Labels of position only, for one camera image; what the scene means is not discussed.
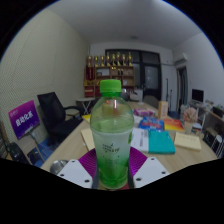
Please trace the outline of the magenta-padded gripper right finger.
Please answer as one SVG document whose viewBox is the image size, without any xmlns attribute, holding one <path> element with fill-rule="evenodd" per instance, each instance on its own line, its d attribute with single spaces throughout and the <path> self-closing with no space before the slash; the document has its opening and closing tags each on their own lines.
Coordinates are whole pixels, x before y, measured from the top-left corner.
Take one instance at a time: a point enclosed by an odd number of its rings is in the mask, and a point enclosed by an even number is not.
<svg viewBox="0 0 224 224">
<path fill-rule="evenodd" d="M 169 175 L 156 157 L 147 157 L 131 147 L 129 156 L 128 185 L 130 189 L 141 188 Z"/>
</svg>

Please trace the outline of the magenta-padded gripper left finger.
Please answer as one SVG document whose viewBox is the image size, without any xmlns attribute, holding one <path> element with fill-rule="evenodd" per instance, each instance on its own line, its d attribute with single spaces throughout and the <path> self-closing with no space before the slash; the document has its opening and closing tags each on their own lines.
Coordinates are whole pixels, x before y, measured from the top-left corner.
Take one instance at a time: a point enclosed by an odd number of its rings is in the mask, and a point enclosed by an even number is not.
<svg viewBox="0 0 224 224">
<path fill-rule="evenodd" d="M 96 151 L 92 149 L 78 160 L 69 160 L 58 176 L 83 188 L 97 189 L 99 176 Z"/>
</svg>

